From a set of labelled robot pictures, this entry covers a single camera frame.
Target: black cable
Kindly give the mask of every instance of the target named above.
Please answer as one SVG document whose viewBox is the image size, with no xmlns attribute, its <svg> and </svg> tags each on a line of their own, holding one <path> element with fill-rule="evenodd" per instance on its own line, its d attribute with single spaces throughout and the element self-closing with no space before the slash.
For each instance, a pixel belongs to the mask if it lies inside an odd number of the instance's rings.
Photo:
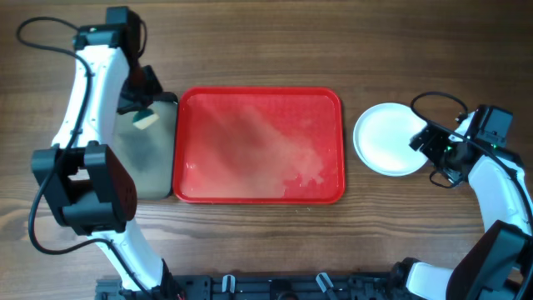
<svg viewBox="0 0 533 300">
<path fill-rule="evenodd" d="M 46 249 L 45 247 L 43 247 L 39 243 L 39 241 L 37 240 L 37 236 L 35 234 L 35 217 L 36 217 L 36 214 L 37 214 L 37 208 L 39 206 L 39 203 L 41 202 L 41 198 L 42 198 L 42 195 L 44 194 L 44 191 L 47 189 L 48 184 L 50 183 L 50 180 L 52 179 L 52 176 L 55 173 L 57 173 L 57 170 L 62 166 L 62 163 L 63 163 L 63 161 L 65 159 L 65 153 L 67 153 L 68 150 L 70 150 L 72 148 L 72 145 L 74 144 L 74 142 L 76 142 L 76 139 L 77 139 L 78 135 L 80 134 L 80 128 L 82 126 L 83 117 L 85 116 L 85 111 L 87 110 L 87 105 L 88 105 L 88 102 L 89 102 L 89 98 L 91 96 L 92 76 L 93 76 L 92 71 L 91 71 L 91 67 L 89 66 L 89 64 L 85 61 L 85 59 L 83 59 L 82 57 L 80 57 L 76 53 L 74 53 L 74 52 L 72 52 L 70 50 L 67 50 L 67 49 L 62 49 L 62 48 L 59 48 L 59 47 L 40 45 L 40 44 L 36 44 L 34 42 L 28 42 L 28 41 L 24 40 L 21 37 L 22 29 L 25 28 L 29 23 L 33 23 L 33 22 L 37 22 L 37 21 L 53 21 L 53 22 L 61 23 L 61 24 L 66 25 L 66 26 L 68 26 L 68 27 L 70 27 L 70 28 L 72 28 L 72 29 L 74 29 L 76 31 L 79 31 L 79 28 L 76 27 L 75 25 L 67 22 L 67 21 L 64 21 L 62 19 L 58 19 L 58 18 L 55 18 L 55 17 L 32 17 L 32 18 L 29 18 L 28 20 L 22 22 L 18 26 L 18 28 L 17 28 L 17 40 L 20 43 L 22 43 L 22 44 L 24 44 L 24 45 L 26 45 L 28 47 L 31 47 L 31 48 L 36 48 L 36 49 L 41 49 L 41 50 L 48 50 L 48 51 L 52 51 L 52 52 L 55 52 L 55 53 L 63 53 L 63 54 L 66 54 L 66 55 L 68 55 L 70 57 L 76 58 L 85 67 L 87 84 L 86 84 L 86 87 L 85 87 L 85 93 L 83 94 L 82 105 L 81 105 L 80 111 L 79 111 L 79 113 L 77 115 L 77 119 L 76 119 L 76 122 L 74 124 L 74 128 L 71 131 L 71 137 L 68 140 L 67 146 L 63 149 L 61 155 L 57 158 L 57 161 L 54 164 L 54 166 L 52 168 L 52 171 L 49 174 L 47 174 L 47 176 L 42 181 L 41 187 L 39 187 L 39 189 L 38 189 L 38 191 L 37 191 L 37 193 L 35 195 L 35 198 L 33 199 L 32 207 L 30 209 L 30 214 L 29 214 L 29 217 L 28 217 L 28 224 L 27 224 L 27 231 L 28 231 L 28 234 L 29 234 L 29 237 L 30 237 L 30 241 L 32 242 L 32 245 L 39 252 L 45 253 L 45 254 L 49 254 L 49 255 L 62 255 L 62 254 L 66 254 L 66 253 L 71 253 L 73 251 L 78 250 L 79 248 L 83 248 L 83 247 L 85 247 L 87 245 L 90 245 L 92 243 L 105 243 L 109 247 L 109 249 L 113 252 L 113 254 L 117 258 L 117 260 L 120 262 L 121 266 L 124 268 L 124 270 L 126 271 L 127 275 L 131 278 L 131 280 L 141 289 L 141 291 L 143 293 L 145 293 L 146 296 L 148 296 L 148 298 L 155 299 L 153 297 L 153 295 L 151 295 L 143 287 L 143 285 L 137 280 L 137 278 L 135 277 L 135 274 L 132 272 L 132 270 L 130 270 L 129 266 L 126 265 L 126 262 L 124 262 L 124 260 L 122 259 L 120 253 L 118 252 L 118 250 L 113 245 L 112 241 L 108 241 L 108 240 L 103 239 L 103 238 L 94 238 L 94 239 L 91 239 L 91 240 L 87 240 L 86 242 L 80 242 L 79 244 L 71 246 L 71 247 L 68 247 L 66 249 L 51 250 L 51 249 Z"/>
<path fill-rule="evenodd" d="M 433 180 L 433 176 L 435 176 L 435 174 L 437 174 L 437 173 L 442 174 L 443 172 L 441 170 L 433 170 L 433 172 L 430 173 L 430 181 L 431 181 L 431 183 L 435 184 L 439 188 L 455 188 L 456 186 L 459 185 L 459 183 L 461 183 L 461 180 L 457 180 L 456 182 L 452 183 L 451 185 L 445 186 L 444 184 L 438 183 L 435 180 Z"/>
<path fill-rule="evenodd" d="M 140 58 L 144 54 L 144 49 L 147 47 L 147 40 L 148 40 L 148 29 L 147 24 L 144 23 L 143 20 L 141 20 L 142 29 L 144 30 L 144 39 L 142 40 L 142 48 L 139 50 L 137 54 L 137 58 Z"/>
<path fill-rule="evenodd" d="M 524 206 L 526 208 L 526 214 L 528 219 L 528 224 L 530 225 L 531 231 L 533 232 L 533 212 L 531 211 L 531 205 L 529 203 L 529 200 L 526 195 L 526 191 L 521 186 L 521 184 L 518 182 L 518 178 L 516 177 L 516 170 L 510 167 L 507 167 L 494 153 L 487 150 L 485 147 L 481 146 L 479 143 L 463 136 L 462 134 L 459 134 L 457 132 L 454 132 L 442 125 L 440 125 L 437 122 L 431 121 L 428 118 L 422 116 L 415 108 L 415 103 L 418 101 L 418 99 L 426 97 L 426 96 L 441 96 L 444 98 L 449 98 L 457 103 L 459 103 L 464 109 L 465 112 L 468 113 L 468 109 L 466 105 L 457 97 L 452 96 L 448 93 L 443 92 L 424 92 L 418 96 L 416 96 L 411 101 L 411 110 L 412 112 L 417 115 L 417 117 L 421 118 L 422 120 L 426 121 L 429 125 L 439 128 L 440 130 L 444 131 L 445 133 L 448 133 L 450 135 L 453 135 L 457 138 L 462 139 L 463 141 L 469 143 L 474 148 L 480 150 L 482 153 L 484 153 L 487 157 L 491 158 L 495 163 L 497 163 L 504 171 L 506 171 L 507 175 L 511 179 L 511 181 L 515 184 L 516 189 L 518 190 L 518 193 L 521 195 L 522 202 L 524 203 Z M 522 282 L 521 288 L 516 294 L 516 300 L 521 300 L 524 297 L 524 294 L 529 290 L 529 286 L 531 285 L 531 279 L 533 278 L 533 266 L 529 268 L 529 272 L 524 277 L 524 281 Z"/>
</svg>

